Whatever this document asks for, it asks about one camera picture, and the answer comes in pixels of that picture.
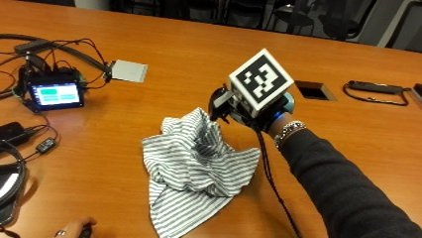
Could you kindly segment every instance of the table surface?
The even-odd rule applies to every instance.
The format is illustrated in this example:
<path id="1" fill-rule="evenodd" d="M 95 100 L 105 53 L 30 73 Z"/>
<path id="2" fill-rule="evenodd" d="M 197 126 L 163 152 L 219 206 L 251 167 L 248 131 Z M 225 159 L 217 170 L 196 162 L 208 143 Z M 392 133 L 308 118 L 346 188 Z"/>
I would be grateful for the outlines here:
<path id="1" fill-rule="evenodd" d="M 139 15 L 2 0 L 2 33 L 48 40 L 93 39 L 105 60 L 149 65 L 144 83 L 112 80 L 91 90 L 86 106 L 46 113 L 62 134 L 54 151 L 28 163 L 30 181 L 19 218 L 11 230 L 23 237 L 51 237 L 74 218 L 92 215 L 96 237 L 157 237 L 148 204 L 149 175 L 141 139 L 160 134 L 165 117 L 208 109 L 213 90 L 263 49 L 268 49 L 296 80 L 320 82 L 334 101 L 308 99 L 293 85 L 295 115 L 330 140 L 360 166 L 410 218 L 422 224 L 422 106 L 406 92 L 409 106 L 349 98 L 349 80 L 412 87 L 421 82 L 422 55 L 329 40 L 169 20 Z M 22 41 L 0 40 L 0 52 Z M 95 56 L 86 46 L 79 50 Z M 86 78 L 99 71 L 67 54 Z M 2 66 L 14 71 L 23 63 Z M 0 75 L 0 87 L 10 78 Z M 19 99 L 0 101 L 0 124 L 44 124 Z M 253 132 L 220 122 L 224 140 L 236 150 L 259 147 Z M 47 136 L 20 147 L 24 156 Z M 276 148 L 268 146 L 281 196 L 305 237 L 326 237 L 322 217 L 289 172 Z M 185 237 L 295 237 L 287 215 L 265 179 L 260 162 L 251 185 L 223 211 Z"/>

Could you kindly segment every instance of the white cloth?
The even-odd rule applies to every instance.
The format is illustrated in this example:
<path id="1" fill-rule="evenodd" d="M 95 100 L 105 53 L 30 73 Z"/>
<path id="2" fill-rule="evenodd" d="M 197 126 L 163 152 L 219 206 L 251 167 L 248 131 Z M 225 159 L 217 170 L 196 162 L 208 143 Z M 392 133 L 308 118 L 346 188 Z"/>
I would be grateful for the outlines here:
<path id="1" fill-rule="evenodd" d="M 229 203 L 253 176 L 260 150 L 237 152 L 197 108 L 165 118 L 163 134 L 143 140 L 151 175 L 151 218 L 161 238 L 185 235 Z"/>

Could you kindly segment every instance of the charger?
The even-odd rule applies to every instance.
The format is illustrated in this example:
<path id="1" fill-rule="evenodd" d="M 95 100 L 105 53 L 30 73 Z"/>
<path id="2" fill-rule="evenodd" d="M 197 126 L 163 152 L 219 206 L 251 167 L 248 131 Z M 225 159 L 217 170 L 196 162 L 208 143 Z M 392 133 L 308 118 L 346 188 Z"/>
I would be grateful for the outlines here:
<path id="1" fill-rule="evenodd" d="M 19 122 L 11 122 L 0 126 L 0 141 L 7 141 L 19 146 L 30 141 L 31 134 Z"/>

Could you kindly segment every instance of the bracelet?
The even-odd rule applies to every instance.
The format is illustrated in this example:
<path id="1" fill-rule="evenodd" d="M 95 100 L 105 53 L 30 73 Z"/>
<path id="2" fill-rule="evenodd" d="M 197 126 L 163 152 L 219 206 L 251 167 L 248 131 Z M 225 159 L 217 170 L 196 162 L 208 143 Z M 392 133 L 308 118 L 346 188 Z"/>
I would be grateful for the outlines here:
<path id="1" fill-rule="evenodd" d="M 283 131 L 277 134 L 277 136 L 275 137 L 275 144 L 277 147 L 277 150 L 280 151 L 280 147 L 281 147 L 281 142 L 287 139 L 287 137 L 289 136 L 289 134 L 292 134 L 293 132 L 296 132 L 297 130 L 305 129 L 306 125 L 304 122 L 301 121 L 293 121 L 289 122 L 284 128 Z"/>

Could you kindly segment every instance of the black jacket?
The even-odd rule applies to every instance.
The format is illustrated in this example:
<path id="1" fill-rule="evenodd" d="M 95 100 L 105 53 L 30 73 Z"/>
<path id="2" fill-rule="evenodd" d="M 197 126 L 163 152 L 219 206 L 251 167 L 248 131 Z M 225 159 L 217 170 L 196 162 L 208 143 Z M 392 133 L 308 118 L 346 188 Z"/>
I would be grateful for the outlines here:
<path id="1" fill-rule="evenodd" d="M 333 145 L 304 129 L 281 147 L 330 237 L 422 237 L 421 227 Z"/>

